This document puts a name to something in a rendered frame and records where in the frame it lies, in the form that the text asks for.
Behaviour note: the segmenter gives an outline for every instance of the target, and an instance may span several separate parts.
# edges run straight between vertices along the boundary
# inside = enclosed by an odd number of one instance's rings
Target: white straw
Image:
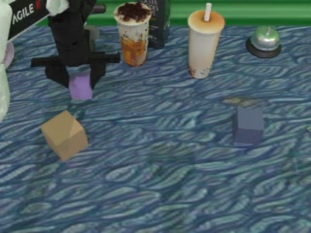
[[[205,7],[205,14],[204,14],[204,21],[208,22],[209,21],[209,14],[212,9],[212,3],[206,3]]]

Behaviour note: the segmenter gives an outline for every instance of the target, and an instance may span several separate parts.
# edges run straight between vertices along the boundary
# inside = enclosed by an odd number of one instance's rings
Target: beige cup
[[[199,10],[188,17],[189,73],[197,79],[208,76],[220,33],[225,26],[220,14],[212,11],[208,22],[204,21],[204,14],[205,10]]]
[[[118,6],[113,15],[118,23],[121,49],[124,61],[132,66],[138,67],[144,64],[147,58],[148,35],[149,35],[149,20],[151,14],[140,22],[133,19],[123,21],[123,16],[118,15]],[[142,4],[143,8],[149,9],[148,6]]]

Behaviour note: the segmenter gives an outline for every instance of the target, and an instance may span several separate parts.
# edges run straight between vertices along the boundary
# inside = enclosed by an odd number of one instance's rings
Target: black package
[[[163,48],[169,37],[171,0],[138,0],[138,2],[147,5],[152,11],[148,46],[155,49]]]

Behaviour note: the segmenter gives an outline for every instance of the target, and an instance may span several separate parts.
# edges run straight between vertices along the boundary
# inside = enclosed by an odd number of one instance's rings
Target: chocolate topping
[[[141,3],[139,2],[135,4],[126,3],[118,8],[118,15],[124,15],[123,18],[124,21],[134,19],[136,22],[139,22],[145,19],[150,14],[151,14],[150,10],[143,8]]]

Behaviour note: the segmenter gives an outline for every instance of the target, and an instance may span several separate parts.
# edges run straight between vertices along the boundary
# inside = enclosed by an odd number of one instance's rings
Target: silver bell
[[[246,41],[247,50],[259,58],[273,58],[280,54],[280,35],[272,27],[260,26]]]
[[[273,51],[280,45],[280,35],[272,27],[258,27],[251,37],[251,43],[261,51]]]

